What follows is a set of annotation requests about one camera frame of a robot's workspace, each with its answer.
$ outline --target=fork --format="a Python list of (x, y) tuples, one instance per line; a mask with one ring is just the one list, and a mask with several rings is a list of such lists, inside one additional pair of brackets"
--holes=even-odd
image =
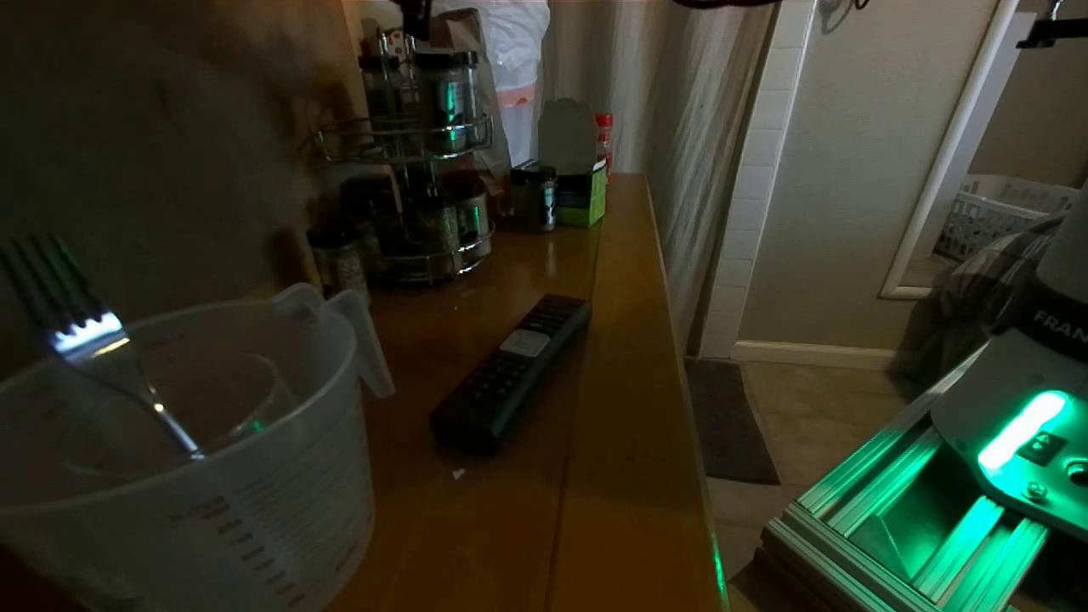
[(11, 250), (0, 249), (0, 266), (54, 358), (152, 412), (187, 458), (204, 458), (204, 447), (144, 376), (125, 323), (91, 293), (58, 234), (31, 234)]

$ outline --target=white wall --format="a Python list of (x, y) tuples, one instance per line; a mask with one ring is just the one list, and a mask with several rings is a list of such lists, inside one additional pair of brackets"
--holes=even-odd
[[(1088, 0), (1067, 0), (1062, 18), (1088, 18)], [(1022, 52), (971, 174), (1008, 174), (1040, 183), (1088, 181), (1088, 42)]]
[(897, 351), (915, 303), (878, 293), (992, 2), (875, 0), (817, 23), (742, 343)]

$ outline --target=baseboard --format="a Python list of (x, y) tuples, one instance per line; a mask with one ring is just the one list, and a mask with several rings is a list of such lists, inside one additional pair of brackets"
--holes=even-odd
[(904, 362), (912, 362), (912, 358), (897, 351), (832, 345), (832, 343), (766, 343), (766, 341), (737, 341), (731, 359), (822, 362), (822, 367), (857, 367), (857, 370), (901, 370)]

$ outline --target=black mat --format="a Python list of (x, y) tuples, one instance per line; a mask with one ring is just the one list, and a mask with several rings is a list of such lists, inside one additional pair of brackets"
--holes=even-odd
[(779, 481), (772, 452), (746, 399), (742, 367), (719, 359), (686, 359), (685, 367), (706, 475)]

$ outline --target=cup handle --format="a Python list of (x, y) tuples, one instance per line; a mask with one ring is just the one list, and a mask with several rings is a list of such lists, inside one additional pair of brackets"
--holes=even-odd
[(356, 376), (371, 387), (371, 395), (388, 399), (397, 392), (381, 341), (377, 341), (377, 325), (371, 318), (371, 307), (368, 294), (359, 289), (340, 289), (329, 299), (329, 308), (336, 308), (349, 325), (355, 325), (355, 341), (356, 341)]
[(315, 284), (299, 282), (282, 289), (271, 303), (279, 312), (299, 312), (299, 308), (321, 312), (328, 307), (340, 312), (355, 325), (355, 343), (356, 343), (355, 373), (371, 387), (375, 399), (388, 399), (397, 392), (364, 293), (340, 289), (333, 299), (324, 299)]

